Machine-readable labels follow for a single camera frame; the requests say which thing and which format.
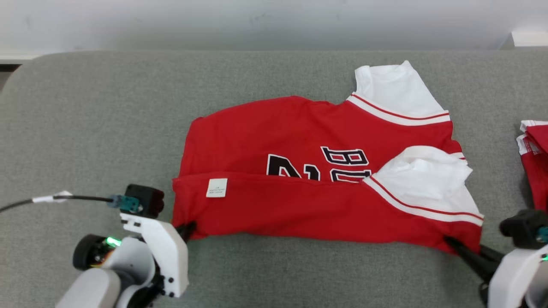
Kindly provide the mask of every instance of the white wall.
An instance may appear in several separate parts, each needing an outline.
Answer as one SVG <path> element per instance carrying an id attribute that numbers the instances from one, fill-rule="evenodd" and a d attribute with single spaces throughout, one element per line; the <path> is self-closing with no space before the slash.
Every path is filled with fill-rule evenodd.
<path id="1" fill-rule="evenodd" d="M 0 0 L 0 56 L 93 49 L 497 49 L 547 0 Z"/>

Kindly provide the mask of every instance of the black cable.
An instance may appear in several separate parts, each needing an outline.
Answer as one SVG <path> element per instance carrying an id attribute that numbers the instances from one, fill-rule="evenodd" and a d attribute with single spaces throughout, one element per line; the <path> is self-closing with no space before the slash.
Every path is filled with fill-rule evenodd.
<path id="1" fill-rule="evenodd" d="M 4 212 L 4 211 L 7 211 L 9 209 L 13 209 L 13 208 L 18 207 L 18 206 L 21 206 L 23 204 L 29 204 L 29 203 L 33 203 L 32 199 L 27 199 L 27 200 L 15 202 L 15 203 L 12 203 L 12 204 L 8 204 L 7 206 L 0 208 L 0 213 Z"/>
<path id="2" fill-rule="evenodd" d="M 53 200 L 58 199 L 76 199 L 76 200 L 91 200 L 91 201 L 103 201 L 103 202 L 113 202 L 114 200 L 110 198 L 101 198 L 101 197 L 90 197 L 90 196 L 53 196 Z M 5 207 L 0 208 L 0 213 L 5 212 L 9 209 L 13 209 L 24 204 L 34 203 L 32 199 L 22 200 L 12 204 L 8 204 Z"/>
<path id="3" fill-rule="evenodd" d="M 103 201 L 103 202 L 113 202 L 114 200 L 110 198 L 101 198 L 101 197 L 90 197 L 90 196 L 53 196 L 54 200 L 58 199 L 77 199 L 77 200 L 91 200 L 91 201 Z"/>

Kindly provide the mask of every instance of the gray fabric surface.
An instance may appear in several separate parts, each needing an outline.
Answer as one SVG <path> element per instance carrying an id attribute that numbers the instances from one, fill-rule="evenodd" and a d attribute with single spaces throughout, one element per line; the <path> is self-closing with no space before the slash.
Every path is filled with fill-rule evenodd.
<path id="1" fill-rule="evenodd" d="M 4 88 L 4 84 L 11 74 L 12 73 L 0 72 L 0 93 L 2 93 L 2 88 Z"/>
<path id="2" fill-rule="evenodd" d="M 191 121 L 286 95 L 342 102 L 361 65 L 409 60 L 451 112 L 486 216 L 482 242 L 508 252 L 500 220 L 531 204 L 515 137 L 548 119 L 548 53 L 72 53 L 18 69 L 0 96 L 1 203 L 69 190 L 106 196 L 129 183 L 166 192 L 169 220 Z M 0 215 L 2 307 L 51 307 L 79 272 L 88 233 L 122 237 L 104 204 L 36 204 Z M 401 243 L 251 235 L 191 242 L 181 299 L 155 307 L 481 307 L 479 279 L 458 258 Z"/>

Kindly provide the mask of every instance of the blue connector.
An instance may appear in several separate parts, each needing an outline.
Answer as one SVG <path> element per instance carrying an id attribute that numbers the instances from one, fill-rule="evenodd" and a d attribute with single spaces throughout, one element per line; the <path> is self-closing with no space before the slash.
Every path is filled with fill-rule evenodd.
<path id="1" fill-rule="evenodd" d="M 536 241 L 539 243 L 548 243 L 548 227 L 540 227 L 536 231 Z"/>
<path id="2" fill-rule="evenodd" d="M 137 213 L 139 209 L 139 199 L 134 197 L 122 196 L 122 195 L 112 195 L 109 196 L 112 199 L 112 202 L 107 202 L 107 205 L 110 208 L 120 208 L 120 210 L 125 210 L 131 213 Z"/>

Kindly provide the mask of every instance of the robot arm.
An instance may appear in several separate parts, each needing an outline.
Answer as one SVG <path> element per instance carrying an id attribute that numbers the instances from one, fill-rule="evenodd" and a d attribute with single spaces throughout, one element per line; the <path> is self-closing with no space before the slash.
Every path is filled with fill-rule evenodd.
<path id="1" fill-rule="evenodd" d="M 548 306 L 548 218 L 538 210 L 522 210 L 500 224 L 512 237 L 507 255 L 481 246 L 475 254 L 455 238 L 446 242 L 461 256 L 483 283 L 479 295 L 488 308 L 540 308 Z"/>
<path id="2" fill-rule="evenodd" d="M 139 193 L 130 191 L 136 187 Z M 151 218 L 161 212 L 158 208 L 163 208 L 163 193 L 151 197 L 157 192 L 130 185 L 123 196 L 139 200 L 139 212 L 122 209 L 120 217 L 124 229 L 140 236 L 118 241 L 88 235 L 80 241 L 73 265 L 84 272 L 55 305 L 57 308 L 144 308 L 160 294 L 177 298 L 183 294 L 189 285 L 185 241 L 194 225 L 176 229 Z"/>

